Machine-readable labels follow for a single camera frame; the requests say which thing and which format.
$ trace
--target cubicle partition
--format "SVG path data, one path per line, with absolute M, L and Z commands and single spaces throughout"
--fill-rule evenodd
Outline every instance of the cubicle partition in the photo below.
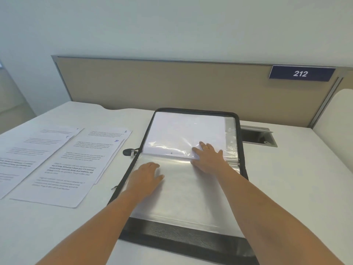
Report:
M 241 120 L 312 127 L 340 83 L 353 88 L 346 67 L 317 82 L 269 79 L 272 64 L 53 59 L 73 101 L 107 109 L 227 111 Z

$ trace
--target person's right arm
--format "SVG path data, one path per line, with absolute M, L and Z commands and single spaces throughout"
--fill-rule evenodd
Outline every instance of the person's right arm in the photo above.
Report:
M 233 170 L 223 152 L 200 142 L 191 163 L 218 179 L 234 217 L 261 265 L 343 264 L 306 226 Z

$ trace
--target blue sign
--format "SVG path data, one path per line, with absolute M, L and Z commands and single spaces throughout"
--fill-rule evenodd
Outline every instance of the blue sign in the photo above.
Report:
M 336 68 L 272 66 L 269 79 L 328 82 Z

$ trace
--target white tabletop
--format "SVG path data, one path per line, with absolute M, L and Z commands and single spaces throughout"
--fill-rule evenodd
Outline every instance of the white tabletop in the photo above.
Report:
M 0 145 L 39 125 L 110 126 L 133 130 L 123 148 L 138 148 L 153 111 L 106 110 L 67 102 L 2 135 Z M 244 143 L 249 180 L 310 228 L 345 264 L 353 264 L 353 174 L 311 130 L 241 121 L 268 127 L 278 148 Z M 131 159 L 122 151 L 75 209 L 0 200 L 0 264 L 34 264 L 107 205 Z M 118 240 L 108 264 L 211 264 Z

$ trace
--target forearm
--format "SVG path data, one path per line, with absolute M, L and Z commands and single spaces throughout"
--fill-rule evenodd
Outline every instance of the forearm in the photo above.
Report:
M 122 192 L 102 211 L 61 241 L 37 265 L 104 265 L 139 199 Z
M 307 227 L 231 167 L 217 178 L 261 264 L 341 264 Z

